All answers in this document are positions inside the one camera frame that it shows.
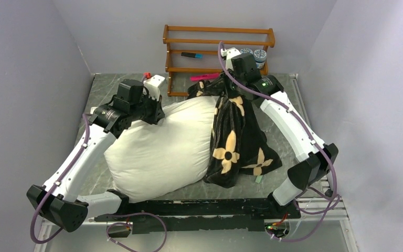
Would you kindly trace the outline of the white pillow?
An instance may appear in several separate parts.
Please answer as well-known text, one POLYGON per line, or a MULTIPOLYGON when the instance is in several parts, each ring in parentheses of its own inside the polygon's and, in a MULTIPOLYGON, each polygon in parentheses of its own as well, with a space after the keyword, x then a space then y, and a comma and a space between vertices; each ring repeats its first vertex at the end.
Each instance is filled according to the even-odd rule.
POLYGON ((207 172, 216 96, 164 107, 158 124, 135 121, 105 151, 113 187, 132 203, 200 181, 207 172))

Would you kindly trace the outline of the black pillowcase with beige flowers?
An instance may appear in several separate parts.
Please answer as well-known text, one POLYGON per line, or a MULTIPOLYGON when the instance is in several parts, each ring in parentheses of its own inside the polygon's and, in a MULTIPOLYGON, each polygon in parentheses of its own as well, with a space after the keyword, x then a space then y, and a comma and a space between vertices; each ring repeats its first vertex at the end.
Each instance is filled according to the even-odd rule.
POLYGON ((267 144, 251 101, 221 80, 199 81, 187 92, 189 99, 216 99, 205 183, 231 188, 240 174, 260 176, 282 166, 278 153, 267 144))

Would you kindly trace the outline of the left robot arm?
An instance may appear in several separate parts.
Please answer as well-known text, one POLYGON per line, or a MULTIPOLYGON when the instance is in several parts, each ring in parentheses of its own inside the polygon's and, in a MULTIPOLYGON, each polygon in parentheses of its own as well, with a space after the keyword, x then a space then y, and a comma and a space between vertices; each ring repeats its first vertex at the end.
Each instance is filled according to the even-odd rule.
POLYGON ((116 190, 81 196, 80 188, 105 151, 133 122, 157 124, 164 118, 160 75, 124 79, 111 100, 84 118, 83 136, 61 167, 42 186, 32 185, 27 197, 35 215, 74 232, 92 217, 109 214, 116 221, 129 213, 129 197, 116 190))

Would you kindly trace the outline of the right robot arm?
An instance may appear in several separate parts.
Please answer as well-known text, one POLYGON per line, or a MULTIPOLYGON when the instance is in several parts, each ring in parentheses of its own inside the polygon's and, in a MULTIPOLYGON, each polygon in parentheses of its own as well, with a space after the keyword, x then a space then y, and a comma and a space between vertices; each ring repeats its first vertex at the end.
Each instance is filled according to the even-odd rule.
POLYGON ((229 86, 254 102, 274 122, 298 161, 288 169, 285 181, 269 195, 268 213, 279 218, 313 183, 327 175, 336 176, 333 164, 338 148, 325 143, 311 130, 277 78, 261 75, 252 54, 242 54, 234 48, 222 49, 219 60, 229 86))

